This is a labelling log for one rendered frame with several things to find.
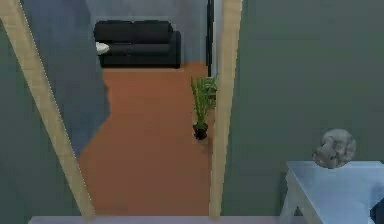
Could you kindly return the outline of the black door edge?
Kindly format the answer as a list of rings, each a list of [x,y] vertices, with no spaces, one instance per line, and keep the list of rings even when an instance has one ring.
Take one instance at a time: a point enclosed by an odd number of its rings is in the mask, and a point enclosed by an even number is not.
[[[213,14],[212,9],[213,0],[207,0],[206,7],[206,65],[208,67],[208,77],[211,77],[212,66],[212,42],[213,42]]]

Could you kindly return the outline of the grey round lumpy object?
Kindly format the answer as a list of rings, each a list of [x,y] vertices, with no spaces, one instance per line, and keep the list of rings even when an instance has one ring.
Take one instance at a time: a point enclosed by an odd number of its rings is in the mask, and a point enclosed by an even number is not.
[[[332,129],[323,135],[320,146],[312,153],[312,160],[322,168],[340,168],[353,160],[356,148],[351,133],[345,129]]]

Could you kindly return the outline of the black sofa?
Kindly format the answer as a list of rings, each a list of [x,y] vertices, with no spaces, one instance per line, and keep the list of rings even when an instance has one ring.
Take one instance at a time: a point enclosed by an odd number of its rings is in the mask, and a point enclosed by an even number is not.
[[[161,20],[98,21],[96,42],[109,47],[99,55],[103,68],[175,68],[181,66],[181,34]]]

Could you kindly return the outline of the pale blue table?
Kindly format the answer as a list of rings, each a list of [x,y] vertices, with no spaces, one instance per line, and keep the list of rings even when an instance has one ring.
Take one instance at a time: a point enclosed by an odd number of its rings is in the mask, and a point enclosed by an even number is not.
[[[370,210],[384,199],[383,163],[353,161],[327,169],[312,161],[289,161],[287,168],[278,224],[293,224],[296,211],[305,224],[376,224]]]

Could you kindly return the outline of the dark blue object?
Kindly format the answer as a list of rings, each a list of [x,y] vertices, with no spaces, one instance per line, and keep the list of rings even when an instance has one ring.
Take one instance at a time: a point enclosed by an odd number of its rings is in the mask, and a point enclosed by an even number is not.
[[[373,224],[384,224],[384,198],[371,208],[370,219]]]

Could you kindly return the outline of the green house plant black pot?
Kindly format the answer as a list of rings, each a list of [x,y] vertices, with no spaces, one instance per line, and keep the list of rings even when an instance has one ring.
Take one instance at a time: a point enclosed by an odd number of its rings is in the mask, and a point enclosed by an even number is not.
[[[192,77],[190,86],[194,101],[193,110],[196,115],[196,121],[193,124],[194,137],[197,140],[204,140],[208,130],[206,116],[216,105],[217,78]]]

